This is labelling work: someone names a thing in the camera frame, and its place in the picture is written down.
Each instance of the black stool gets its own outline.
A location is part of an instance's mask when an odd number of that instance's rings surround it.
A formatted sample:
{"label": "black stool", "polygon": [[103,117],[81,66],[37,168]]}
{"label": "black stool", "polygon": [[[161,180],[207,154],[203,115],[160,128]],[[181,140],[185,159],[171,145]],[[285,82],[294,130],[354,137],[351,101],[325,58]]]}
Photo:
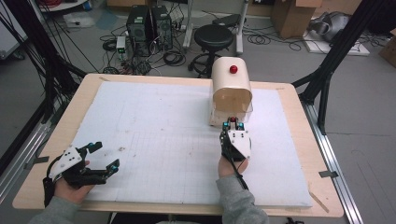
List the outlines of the black stool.
{"label": "black stool", "polygon": [[[211,77],[215,57],[221,57],[216,52],[228,48],[233,43],[233,33],[225,26],[210,24],[198,28],[195,31],[194,40],[203,51],[207,50],[209,52],[196,56],[189,64],[189,71],[195,70],[199,74],[198,77]],[[200,58],[205,56],[207,56],[205,63],[198,62]],[[196,66],[197,64],[203,65],[205,68],[200,69]]]}

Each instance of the floor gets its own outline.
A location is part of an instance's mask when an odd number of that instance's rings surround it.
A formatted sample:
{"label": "floor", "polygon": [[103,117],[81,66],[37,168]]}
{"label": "floor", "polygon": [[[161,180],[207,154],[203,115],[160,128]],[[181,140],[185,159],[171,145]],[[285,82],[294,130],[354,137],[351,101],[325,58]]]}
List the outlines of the floor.
{"label": "floor", "polygon": [[[64,13],[79,11],[66,10]],[[123,26],[126,14],[108,10],[104,6],[88,12],[94,19],[91,28],[71,29],[68,33],[96,68],[105,67],[107,58],[100,36]],[[210,23],[214,17],[205,15],[195,23]],[[270,25],[267,19],[247,18],[249,28]],[[76,47],[65,40],[65,47],[73,64],[84,71],[95,69],[87,63]],[[378,56],[382,47],[363,44],[371,53],[367,57],[346,56],[336,70],[329,95],[326,131],[344,177],[352,192],[364,223],[392,223],[396,219],[396,68]],[[244,53],[251,81],[291,83],[315,71],[325,58],[323,54],[292,50],[288,44],[271,41],[255,45],[244,36]],[[189,62],[200,52],[192,44],[186,54]],[[234,46],[222,55],[234,55]],[[117,60],[111,65],[119,66]],[[164,66],[151,70],[148,76],[196,77],[187,64]],[[8,148],[26,121],[43,99],[43,88],[29,60],[0,61],[0,155]],[[14,188],[0,204],[2,223],[26,223],[39,211],[22,211],[12,207],[12,200],[28,170],[23,171]],[[106,223],[108,213],[79,212],[76,223]],[[340,218],[295,217],[305,223],[347,223]],[[271,217],[272,223],[285,223],[284,217]]]}

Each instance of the human hand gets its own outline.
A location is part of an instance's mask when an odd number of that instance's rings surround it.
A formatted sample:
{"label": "human hand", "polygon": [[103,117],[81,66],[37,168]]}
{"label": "human hand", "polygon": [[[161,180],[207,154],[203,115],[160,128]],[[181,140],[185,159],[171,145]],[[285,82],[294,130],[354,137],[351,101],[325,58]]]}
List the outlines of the human hand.
{"label": "human hand", "polygon": [[89,185],[89,186],[82,186],[81,188],[77,189],[75,187],[70,186],[64,178],[59,179],[56,181],[55,184],[55,192],[54,195],[65,199],[69,201],[70,203],[77,203],[81,204],[87,194],[90,192],[91,189],[93,189],[94,185]]}
{"label": "human hand", "polygon": [[[233,164],[235,165],[236,169],[238,169],[239,174],[242,174],[248,168],[248,160],[237,161]],[[218,172],[219,178],[234,174],[233,166],[223,156],[221,156],[219,160]]]}

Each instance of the wooden table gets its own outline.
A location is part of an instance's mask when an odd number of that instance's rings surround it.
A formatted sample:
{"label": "wooden table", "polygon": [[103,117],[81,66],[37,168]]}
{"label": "wooden table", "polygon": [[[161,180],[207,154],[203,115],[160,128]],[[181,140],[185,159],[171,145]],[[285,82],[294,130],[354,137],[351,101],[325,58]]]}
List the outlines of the wooden table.
{"label": "wooden table", "polygon": [[[70,105],[55,128],[40,157],[54,160],[73,141],[79,124],[89,109],[94,96],[104,81],[177,84],[185,86],[209,86],[210,79],[179,77],[131,77],[90,74],[81,83]],[[313,206],[310,208],[263,207],[269,216],[288,217],[341,217],[344,210],[329,177],[322,178],[318,172],[326,171],[315,136],[309,126],[304,110],[294,87],[286,83],[251,82],[252,89],[276,90],[284,108],[292,139],[302,165]],[[36,164],[21,186],[13,205],[19,209],[43,209],[44,190],[42,179],[49,163]],[[119,203],[89,202],[81,207],[86,211],[219,215],[219,205],[165,204],[165,203]]]}

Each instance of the chair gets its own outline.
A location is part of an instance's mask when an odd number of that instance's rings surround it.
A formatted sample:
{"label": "chair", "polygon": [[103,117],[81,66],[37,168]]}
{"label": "chair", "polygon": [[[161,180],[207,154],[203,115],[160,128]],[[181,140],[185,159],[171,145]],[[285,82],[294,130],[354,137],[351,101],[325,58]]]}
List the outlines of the chair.
{"label": "chair", "polygon": [[[215,57],[221,57],[216,52],[227,49],[233,43],[233,33],[224,26],[209,24],[195,31],[194,40],[204,52],[207,50],[208,53],[196,56],[189,64],[189,71],[195,70],[199,74],[198,78],[202,76],[211,77]],[[204,57],[207,57],[206,62],[200,62],[199,60]]]}

